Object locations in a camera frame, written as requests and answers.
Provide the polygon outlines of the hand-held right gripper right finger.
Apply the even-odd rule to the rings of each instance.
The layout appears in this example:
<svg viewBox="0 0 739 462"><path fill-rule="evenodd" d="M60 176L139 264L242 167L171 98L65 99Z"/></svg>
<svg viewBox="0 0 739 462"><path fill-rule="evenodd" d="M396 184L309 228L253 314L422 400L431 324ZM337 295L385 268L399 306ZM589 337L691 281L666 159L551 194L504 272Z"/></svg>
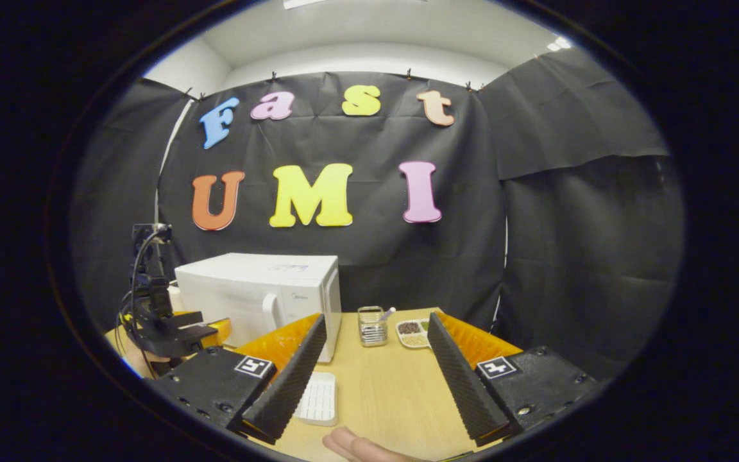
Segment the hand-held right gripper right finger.
<svg viewBox="0 0 739 462"><path fill-rule="evenodd" d="M599 385L551 348L517 348L443 312L429 316L427 339L479 447L551 421Z"/></svg>

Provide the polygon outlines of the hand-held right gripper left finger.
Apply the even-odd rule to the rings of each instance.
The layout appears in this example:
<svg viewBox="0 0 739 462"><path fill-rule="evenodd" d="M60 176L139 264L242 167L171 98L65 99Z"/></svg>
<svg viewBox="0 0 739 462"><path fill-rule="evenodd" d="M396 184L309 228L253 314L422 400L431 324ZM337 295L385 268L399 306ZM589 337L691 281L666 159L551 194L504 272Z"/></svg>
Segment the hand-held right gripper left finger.
<svg viewBox="0 0 739 462"><path fill-rule="evenodd" d="M284 435L327 339L325 314L312 314L234 350L203 349L150 386L187 413L273 445Z"/></svg>

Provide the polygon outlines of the white microwave oven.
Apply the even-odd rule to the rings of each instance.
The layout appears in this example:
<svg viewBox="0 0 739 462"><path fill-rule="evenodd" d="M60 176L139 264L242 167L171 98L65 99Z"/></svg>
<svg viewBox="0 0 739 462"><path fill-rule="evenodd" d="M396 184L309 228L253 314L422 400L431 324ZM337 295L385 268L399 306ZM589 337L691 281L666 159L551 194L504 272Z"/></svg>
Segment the white microwave oven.
<svg viewBox="0 0 739 462"><path fill-rule="evenodd" d="M338 267L335 255L226 253L176 267L174 274L185 309L207 321L230 320L225 342L232 347L323 314L327 341L318 361L330 363L341 326Z"/></svg>

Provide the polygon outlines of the white divided seasoning tray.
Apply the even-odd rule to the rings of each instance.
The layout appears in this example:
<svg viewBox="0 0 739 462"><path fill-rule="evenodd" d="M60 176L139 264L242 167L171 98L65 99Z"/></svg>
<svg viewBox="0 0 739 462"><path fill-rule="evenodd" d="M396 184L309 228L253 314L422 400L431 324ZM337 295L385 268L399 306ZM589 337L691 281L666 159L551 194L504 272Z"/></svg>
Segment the white divided seasoning tray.
<svg viewBox="0 0 739 462"><path fill-rule="evenodd" d="M410 349L431 348L427 337L428 329L427 318L399 321L395 327L399 342Z"/></svg>

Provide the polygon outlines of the white ridged plate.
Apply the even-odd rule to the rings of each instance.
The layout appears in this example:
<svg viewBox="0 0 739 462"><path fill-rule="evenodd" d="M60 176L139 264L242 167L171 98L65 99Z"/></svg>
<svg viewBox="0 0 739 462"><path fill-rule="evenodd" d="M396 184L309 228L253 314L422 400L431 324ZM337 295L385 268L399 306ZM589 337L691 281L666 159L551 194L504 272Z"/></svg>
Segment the white ridged plate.
<svg viewBox="0 0 739 462"><path fill-rule="evenodd" d="M337 423L336 397L335 375L313 372L293 417L305 424L333 427Z"/></svg>

